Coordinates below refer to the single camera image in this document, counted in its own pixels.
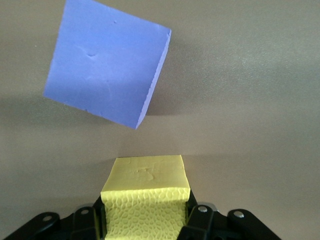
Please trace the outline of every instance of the blue block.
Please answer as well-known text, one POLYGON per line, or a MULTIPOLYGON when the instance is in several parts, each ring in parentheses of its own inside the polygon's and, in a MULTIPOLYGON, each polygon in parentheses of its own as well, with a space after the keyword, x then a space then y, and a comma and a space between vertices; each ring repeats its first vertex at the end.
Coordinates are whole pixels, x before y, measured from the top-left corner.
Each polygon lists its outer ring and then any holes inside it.
POLYGON ((136 129, 171 30, 93 0, 66 0, 43 95, 136 129))

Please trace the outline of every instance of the table surface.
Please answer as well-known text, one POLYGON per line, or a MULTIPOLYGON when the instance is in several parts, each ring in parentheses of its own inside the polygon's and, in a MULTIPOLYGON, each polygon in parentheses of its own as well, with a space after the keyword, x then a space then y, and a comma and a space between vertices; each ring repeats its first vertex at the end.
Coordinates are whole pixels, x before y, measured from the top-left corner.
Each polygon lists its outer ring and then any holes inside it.
POLYGON ((99 196, 116 157, 182 155, 198 201, 320 239, 320 2, 101 0, 172 29, 137 130, 42 97, 64 0, 1 0, 0 239, 99 196))

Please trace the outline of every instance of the blue foam cube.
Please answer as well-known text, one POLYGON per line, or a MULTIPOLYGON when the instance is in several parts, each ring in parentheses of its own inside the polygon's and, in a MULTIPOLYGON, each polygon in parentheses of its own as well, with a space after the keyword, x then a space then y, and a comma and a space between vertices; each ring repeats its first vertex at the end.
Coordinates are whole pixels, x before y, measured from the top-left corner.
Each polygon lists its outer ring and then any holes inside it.
POLYGON ((93 0, 66 0, 43 95, 136 129, 171 30, 93 0))

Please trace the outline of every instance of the yellow block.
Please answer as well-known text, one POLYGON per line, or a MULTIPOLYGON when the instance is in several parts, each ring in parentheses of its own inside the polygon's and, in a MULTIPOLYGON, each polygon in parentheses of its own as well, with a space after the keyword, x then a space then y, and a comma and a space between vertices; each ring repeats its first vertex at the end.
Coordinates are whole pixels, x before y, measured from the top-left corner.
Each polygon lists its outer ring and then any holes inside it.
POLYGON ((106 240, 176 240, 190 186, 180 155, 121 157, 102 191, 106 240))

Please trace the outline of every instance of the block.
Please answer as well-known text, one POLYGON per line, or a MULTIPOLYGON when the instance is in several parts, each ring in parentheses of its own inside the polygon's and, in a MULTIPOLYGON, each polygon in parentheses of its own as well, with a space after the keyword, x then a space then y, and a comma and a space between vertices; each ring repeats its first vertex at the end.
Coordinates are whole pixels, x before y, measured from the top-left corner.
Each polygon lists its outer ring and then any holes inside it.
POLYGON ((171 30, 93 0, 66 0, 43 95, 136 129, 171 30))
POLYGON ((101 191, 106 240, 176 240, 190 186, 180 155, 117 158, 101 191))

